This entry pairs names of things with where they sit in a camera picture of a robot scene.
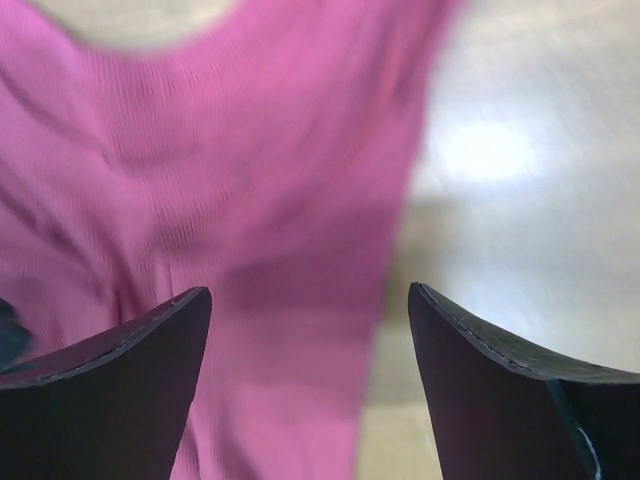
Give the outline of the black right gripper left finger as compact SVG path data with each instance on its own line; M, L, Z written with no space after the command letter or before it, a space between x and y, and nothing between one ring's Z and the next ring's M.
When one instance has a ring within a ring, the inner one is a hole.
M196 287L1 372L4 479L167 479L211 316Z

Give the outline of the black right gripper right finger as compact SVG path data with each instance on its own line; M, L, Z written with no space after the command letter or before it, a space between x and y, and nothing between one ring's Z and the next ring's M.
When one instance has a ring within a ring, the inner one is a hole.
M639 377L544 348L422 283L408 313L446 479L635 479Z

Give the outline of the maroon tank top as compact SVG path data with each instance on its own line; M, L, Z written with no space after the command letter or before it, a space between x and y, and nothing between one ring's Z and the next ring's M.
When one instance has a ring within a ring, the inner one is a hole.
M453 1L242 1L159 51L1 5L1 295L34 355L194 286L176 479L348 479Z

